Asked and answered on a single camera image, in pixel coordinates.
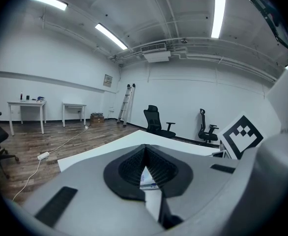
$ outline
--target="air conditioner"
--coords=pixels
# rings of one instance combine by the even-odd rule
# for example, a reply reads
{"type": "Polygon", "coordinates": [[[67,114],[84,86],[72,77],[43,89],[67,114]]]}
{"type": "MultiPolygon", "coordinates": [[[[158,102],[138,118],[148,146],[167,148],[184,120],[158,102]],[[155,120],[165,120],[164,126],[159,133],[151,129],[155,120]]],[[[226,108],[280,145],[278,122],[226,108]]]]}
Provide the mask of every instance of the air conditioner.
{"type": "Polygon", "coordinates": [[[166,51],[165,43],[159,43],[155,45],[147,45],[147,46],[141,47],[141,52],[143,53],[152,53],[152,52],[160,52],[160,51],[166,51]]]}
{"type": "Polygon", "coordinates": [[[170,51],[144,54],[144,57],[147,59],[149,63],[169,61],[170,56],[171,56],[170,51]]]}

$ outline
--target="box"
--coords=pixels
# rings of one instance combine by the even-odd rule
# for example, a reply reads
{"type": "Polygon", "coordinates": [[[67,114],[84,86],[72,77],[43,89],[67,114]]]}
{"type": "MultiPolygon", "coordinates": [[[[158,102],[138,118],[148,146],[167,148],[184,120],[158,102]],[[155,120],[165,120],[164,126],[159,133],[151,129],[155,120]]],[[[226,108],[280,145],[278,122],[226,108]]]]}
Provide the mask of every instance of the box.
{"type": "Polygon", "coordinates": [[[90,116],[90,124],[92,123],[101,123],[104,122],[105,119],[103,116],[99,116],[99,117],[94,117],[94,116],[90,116]]]}

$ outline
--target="white desk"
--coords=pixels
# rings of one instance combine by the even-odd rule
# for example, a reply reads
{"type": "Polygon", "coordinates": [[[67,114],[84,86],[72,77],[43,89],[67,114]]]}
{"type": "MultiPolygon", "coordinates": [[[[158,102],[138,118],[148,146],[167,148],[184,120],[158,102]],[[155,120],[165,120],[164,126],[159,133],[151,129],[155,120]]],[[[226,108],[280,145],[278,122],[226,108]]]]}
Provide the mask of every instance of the white desk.
{"type": "Polygon", "coordinates": [[[85,119],[85,104],[73,104],[73,103],[67,103],[67,102],[62,102],[62,122],[63,122],[63,127],[65,127],[65,107],[70,107],[70,108],[81,108],[81,121],[82,121],[82,116],[84,119],[84,125],[86,125],[86,119],[85,119]]]}
{"type": "Polygon", "coordinates": [[[70,167],[71,165],[94,157],[99,156],[102,154],[106,154],[109,152],[112,152],[114,150],[118,150],[121,148],[131,147],[135,145],[141,145],[141,144],[151,144],[151,145],[159,145],[166,148],[171,148],[175,150],[179,150],[185,153],[195,154],[195,155],[211,155],[214,152],[218,152],[219,148],[209,148],[194,144],[188,144],[172,139],[168,139],[161,136],[156,136],[141,130],[138,130],[130,135],[127,135],[125,137],[122,137],[118,140],[115,140],[111,143],[102,145],[98,148],[91,149],[89,151],[69,156],[67,158],[63,158],[58,160],[59,168],[61,171],[64,171],[66,168],[70,167]]]}
{"type": "MultiPolygon", "coordinates": [[[[39,107],[40,109],[40,125],[41,125],[41,133],[44,134],[44,126],[42,124],[43,119],[45,120],[45,123],[47,122],[47,110],[46,110],[46,101],[42,102],[36,102],[35,100],[28,100],[28,101],[8,101],[8,116],[10,118],[10,129],[11,129],[11,135],[14,136],[14,130],[13,130],[13,124],[12,124],[12,112],[11,112],[11,106],[21,106],[21,107],[39,107]]],[[[21,114],[21,124],[23,124],[22,119],[22,108],[20,110],[21,114]]]]}

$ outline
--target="chair backrest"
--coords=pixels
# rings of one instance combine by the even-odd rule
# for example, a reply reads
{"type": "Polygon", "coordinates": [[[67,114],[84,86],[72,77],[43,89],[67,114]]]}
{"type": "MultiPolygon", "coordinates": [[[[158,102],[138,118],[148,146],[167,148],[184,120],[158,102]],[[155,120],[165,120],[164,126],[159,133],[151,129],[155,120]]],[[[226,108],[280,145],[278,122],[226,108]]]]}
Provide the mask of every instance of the chair backrest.
{"type": "Polygon", "coordinates": [[[147,110],[144,110],[144,115],[147,120],[147,132],[154,133],[162,129],[162,125],[159,120],[158,108],[153,105],[149,105],[147,110]]]}
{"type": "Polygon", "coordinates": [[[200,114],[202,116],[202,124],[201,124],[201,129],[199,131],[199,133],[201,132],[204,132],[205,131],[205,110],[204,109],[200,109],[200,114]]]}

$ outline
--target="white cable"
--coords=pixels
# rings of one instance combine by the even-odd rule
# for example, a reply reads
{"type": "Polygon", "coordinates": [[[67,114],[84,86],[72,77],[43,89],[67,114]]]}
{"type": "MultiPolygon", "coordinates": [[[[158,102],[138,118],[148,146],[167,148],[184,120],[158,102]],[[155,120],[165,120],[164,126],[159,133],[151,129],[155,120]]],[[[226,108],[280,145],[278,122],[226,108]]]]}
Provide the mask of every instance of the white cable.
{"type": "MultiPolygon", "coordinates": [[[[80,134],[84,133],[86,130],[88,130],[88,128],[85,129],[83,132],[79,133],[78,135],[72,137],[70,140],[68,140],[67,142],[65,142],[64,144],[62,144],[61,146],[59,146],[59,147],[56,148],[55,150],[51,151],[50,154],[51,154],[52,152],[55,152],[57,149],[61,148],[62,146],[66,145],[69,141],[71,141],[73,138],[79,136],[80,134]]],[[[40,162],[41,162],[41,160],[39,160],[38,167],[37,167],[37,170],[35,171],[35,173],[32,174],[32,175],[27,179],[27,182],[26,182],[25,186],[14,196],[14,198],[12,199],[12,201],[14,201],[14,199],[17,197],[17,195],[20,194],[20,193],[26,188],[26,186],[27,186],[30,178],[37,173],[37,171],[38,171],[38,169],[39,169],[40,162]]]]}
{"type": "Polygon", "coordinates": [[[27,186],[30,178],[37,173],[37,171],[38,171],[38,169],[39,169],[40,162],[41,162],[41,160],[39,160],[38,167],[37,167],[37,170],[35,171],[35,173],[32,174],[32,175],[27,179],[27,182],[26,182],[25,186],[14,196],[14,198],[12,199],[12,201],[14,201],[14,199],[17,197],[17,195],[20,194],[20,193],[25,189],[25,187],[27,186]]]}
{"type": "Polygon", "coordinates": [[[81,133],[79,133],[78,135],[72,137],[70,140],[68,140],[67,142],[65,142],[64,144],[62,144],[61,146],[59,146],[59,147],[56,148],[55,150],[51,151],[50,154],[51,154],[52,152],[55,152],[57,149],[61,148],[62,146],[66,145],[69,141],[71,141],[73,138],[79,136],[80,134],[84,133],[86,130],[88,130],[88,129],[85,129],[83,132],[81,132],[81,133]]]}

